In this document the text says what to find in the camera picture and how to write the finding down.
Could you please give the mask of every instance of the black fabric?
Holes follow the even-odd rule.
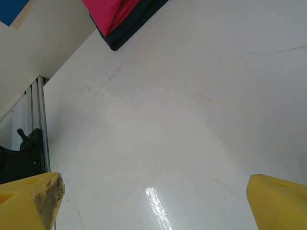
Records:
[[[167,1],[168,0],[141,0],[133,8],[128,17],[114,31],[112,31],[108,37],[105,37],[97,25],[95,25],[104,41],[112,50],[116,51],[125,44],[129,38],[131,38],[135,32],[137,32]]]

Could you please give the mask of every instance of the red fabric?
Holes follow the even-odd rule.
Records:
[[[82,0],[104,36],[108,36],[140,0]]]

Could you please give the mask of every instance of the blue object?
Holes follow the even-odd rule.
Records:
[[[0,21],[10,26],[29,0],[0,0]]]

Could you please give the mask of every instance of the white marble tile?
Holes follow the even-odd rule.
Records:
[[[251,174],[307,183],[306,1],[170,0],[45,86],[57,229],[257,229]]]

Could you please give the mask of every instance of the red cloth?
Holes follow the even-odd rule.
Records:
[[[104,36],[108,36],[140,0],[82,0]]]

